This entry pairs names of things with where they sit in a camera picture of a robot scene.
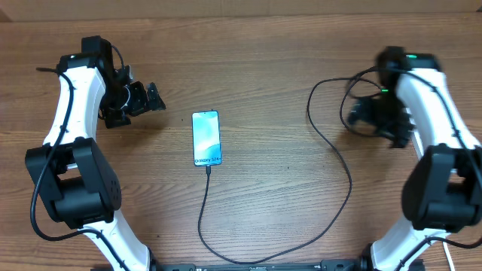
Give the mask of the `Samsung Galaxy smartphone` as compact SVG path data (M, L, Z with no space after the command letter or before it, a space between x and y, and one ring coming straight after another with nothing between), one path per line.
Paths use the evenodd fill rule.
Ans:
M194 165L222 164L221 133L217 111L194 112L192 119Z

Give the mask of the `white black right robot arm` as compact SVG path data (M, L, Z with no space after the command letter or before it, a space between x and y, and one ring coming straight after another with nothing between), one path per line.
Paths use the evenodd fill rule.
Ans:
M368 245L355 270L423 270L431 245L472 249L448 237L481 220L481 143L461 118L437 58L388 46L375 65L381 90L360 96L346 127L363 121L394 148L412 143L418 162L402 189L402 216Z

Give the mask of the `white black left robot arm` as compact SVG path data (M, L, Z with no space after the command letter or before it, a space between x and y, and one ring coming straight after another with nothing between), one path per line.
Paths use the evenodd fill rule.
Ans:
M60 82L52 127L42 146L26 152L35 185L30 222L44 240L84 235L112 270L160 270L121 211L121 186L96 143L99 120L107 128L166 105L153 83L135 81L128 65L115 68L119 50L99 35L82 38L81 52L61 56L51 71Z

